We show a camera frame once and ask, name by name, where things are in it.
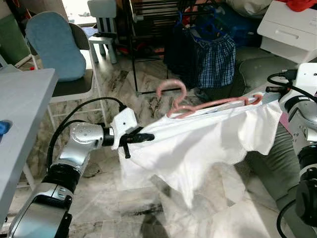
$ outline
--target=marble floor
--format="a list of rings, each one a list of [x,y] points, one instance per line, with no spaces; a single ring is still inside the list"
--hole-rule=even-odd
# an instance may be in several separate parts
[[[98,55],[97,77],[102,94],[120,99],[132,108],[141,126],[162,117],[169,109],[173,96],[162,99],[155,95],[136,97],[131,62],[118,56],[117,64]],[[23,66],[28,69],[30,62]],[[161,61],[140,62],[136,65],[141,90],[153,90],[166,78]],[[188,104],[197,104],[193,92]],[[66,114],[80,101],[53,104],[56,114]],[[106,102],[106,122],[117,113],[117,106]],[[59,123],[64,116],[56,117]],[[74,119],[93,123],[103,120],[100,112],[76,114]],[[47,113],[38,132],[37,141],[29,155],[28,164],[37,181],[45,173],[46,150],[53,133]],[[67,140],[63,135],[61,143]],[[29,188],[17,189],[10,207],[10,221],[30,194]],[[121,184],[121,170],[116,151],[103,148],[91,154],[88,167],[81,178],[70,209],[73,220],[70,238],[278,238],[275,221],[278,209],[260,179],[245,162],[229,166],[216,164],[210,168],[200,189],[195,191],[192,209],[181,195],[158,177],[140,189],[127,190]],[[283,221],[282,228],[289,238],[294,237]]]

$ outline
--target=blue checkered fabric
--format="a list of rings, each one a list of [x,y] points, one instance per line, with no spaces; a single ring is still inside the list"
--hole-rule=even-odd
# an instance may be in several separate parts
[[[224,35],[211,42],[198,41],[198,54],[204,54],[203,68],[198,76],[199,88],[220,88],[233,82],[235,43]]]

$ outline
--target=pink hanger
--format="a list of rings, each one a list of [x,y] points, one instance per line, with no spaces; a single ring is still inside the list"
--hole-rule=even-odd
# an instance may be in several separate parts
[[[162,96],[162,90],[165,89],[167,86],[179,86],[181,88],[182,94],[174,100],[173,106],[172,106],[171,110],[169,110],[169,112],[166,114],[166,116],[170,117],[173,113],[176,113],[179,110],[189,110],[189,112],[186,112],[186,113],[183,113],[181,115],[174,117],[175,119],[182,119],[186,116],[193,114],[197,110],[200,110],[203,108],[217,106],[220,104],[234,102],[234,101],[244,101],[245,106],[251,105],[251,104],[255,105],[255,104],[258,104],[263,98],[263,95],[255,94],[255,95],[253,95],[253,97],[255,98],[255,100],[253,102],[250,102],[248,97],[243,96],[243,97],[236,97],[236,98],[220,99],[220,100],[216,100],[216,101],[212,101],[212,102],[208,102],[208,103],[203,103],[203,104],[200,104],[197,106],[179,105],[179,103],[181,103],[184,100],[184,98],[187,96],[187,90],[186,90],[185,85],[178,79],[166,80],[163,83],[161,83],[159,85],[159,87],[157,88],[157,96],[159,98]]]

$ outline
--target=blue cushion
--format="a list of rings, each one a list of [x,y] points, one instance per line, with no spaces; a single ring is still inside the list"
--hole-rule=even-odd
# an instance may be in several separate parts
[[[55,68],[59,82],[81,78],[86,61],[76,46],[67,21],[56,12],[42,12],[26,26],[26,37],[41,57],[44,68]]]

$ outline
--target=metal rack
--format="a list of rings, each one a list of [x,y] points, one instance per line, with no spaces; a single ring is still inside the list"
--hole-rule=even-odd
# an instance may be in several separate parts
[[[135,63],[161,60],[158,56],[163,55],[164,52],[155,53],[146,60],[136,61],[133,47],[134,41],[140,39],[152,39],[157,42],[162,42],[162,40],[166,39],[167,35],[174,27],[176,20],[179,18],[178,11],[180,11],[183,16],[190,16],[191,19],[194,15],[208,14],[206,11],[193,11],[195,6],[210,5],[211,2],[196,4],[196,0],[123,0],[127,40],[132,60],[134,84],[137,96],[155,93],[155,91],[139,92]],[[190,8],[190,11],[185,12],[185,9],[188,7]],[[172,90],[178,90],[178,88],[167,89],[166,91]]]

